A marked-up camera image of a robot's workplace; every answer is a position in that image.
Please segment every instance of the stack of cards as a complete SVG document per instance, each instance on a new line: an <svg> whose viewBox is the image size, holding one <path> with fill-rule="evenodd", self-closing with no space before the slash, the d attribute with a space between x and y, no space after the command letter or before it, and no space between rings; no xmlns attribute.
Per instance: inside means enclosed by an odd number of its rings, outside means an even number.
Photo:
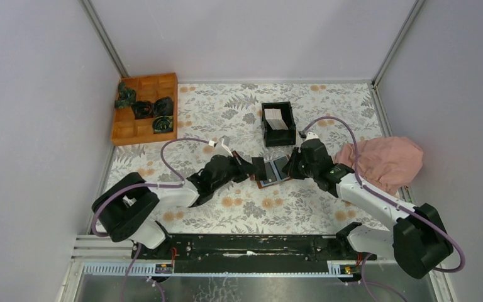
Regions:
<svg viewBox="0 0 483 302"><path fill-rule="evenodd" d="M287 130L288 127L282 119L280 109L264 109L265 120L273 130Z"/></svg>

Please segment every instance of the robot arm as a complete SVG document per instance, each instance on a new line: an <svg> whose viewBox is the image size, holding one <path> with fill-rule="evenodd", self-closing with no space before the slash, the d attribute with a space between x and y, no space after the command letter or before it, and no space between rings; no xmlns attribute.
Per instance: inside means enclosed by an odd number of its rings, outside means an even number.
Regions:
<svg viewBox="0 0 483 302"><path fill-rule="evenodd" d="M307 133L300 148L294 148L283 172L295 179L312 178L318 187L334 197L347 200L379 220L388 230L375 230L352 223L338 236L357 252L370 252L395 259L410 276L422 278L453 252L453 246L416 218L399 208L415 211L445 231L434 207L424 204L415 207L391 196L362 180L363 185L394 200L398 208L366 191L357 181L354 171L346 165L334 164L325 145L314 133Z"/></svg>
<svg viewBox="0 0 483 302"><path fill-rule="evenodd" d="M147 220L153 209L200 206L221 186L230 181L242 182L255 172L256 168L231 151L228 143L228 137L220 138L217 143L210 142L210 146L214 146L212 159L199 172L189 176L182 187L157 186L151 192L139 173L133 172L97 198L92 211L95 213L118 191L136 186L109 203L99 215L99 222L113 242L131 239L149 249L157 248L166 239L167 232L158 223Z"/></svg>

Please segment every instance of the red wire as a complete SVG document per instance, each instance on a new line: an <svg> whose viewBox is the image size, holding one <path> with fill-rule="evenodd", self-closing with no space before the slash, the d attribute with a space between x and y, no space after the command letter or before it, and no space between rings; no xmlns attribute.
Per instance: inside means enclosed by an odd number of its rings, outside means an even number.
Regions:
<svg viewBox="0 0 483 302"><path fill-rule="evenodd" d="M174 266L173 266L173 263L175 261L175 257L177 256L177 248L176 247L172 247L171 248L171 269L173 270L174 269Z"/></svg>
<svg viewBox="0 0 483 302"><path fill-rule="evenodd" d="M360 265L360 262L362 261L362 253L357 254L357 266Z"/></svg>

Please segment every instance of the black motor joint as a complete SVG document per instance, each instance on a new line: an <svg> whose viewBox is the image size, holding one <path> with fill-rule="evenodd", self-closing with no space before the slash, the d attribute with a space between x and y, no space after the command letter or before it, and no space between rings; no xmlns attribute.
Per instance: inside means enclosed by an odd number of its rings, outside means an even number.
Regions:
<svg viewBox="0 0 483 302"><path fill-rule="evenodd" d="M325 145L319 139L305 140L301 148L294 148L288 163L282 169L293 179L312 178L318 187L338 197L336 185L354 170L343 164L334 164Z"/></svg>
<svg viewBox="0 0 483 302"><path fill-rule="evenodd" d="M187 178L199 193L199 197L192 207L209 201L217 189L230 181L242 182L255 171L255 166L241 158L235 151L233 156L212 156L204 168Z"/></svg>

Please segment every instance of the metal floor panel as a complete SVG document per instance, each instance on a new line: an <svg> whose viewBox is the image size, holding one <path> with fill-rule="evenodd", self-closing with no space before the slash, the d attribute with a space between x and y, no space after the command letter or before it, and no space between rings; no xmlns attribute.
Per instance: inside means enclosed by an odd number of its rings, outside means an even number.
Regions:
<svg viewBox="0 0 483 302"><path fill-rule="evenodd" d="M436 301L430 279L415 280L395 264L367 264L368 280L395 287L409 302ZM77 302L117 302L122 276L85 275ZM144 277L130 277L125 301L161 301L158 288ZM327 302L372 301L363 285L345 286L332 277L171 277L162 283L166 301L176 302ZM384 289L372 288L379 301L401 301Z"/></svg>

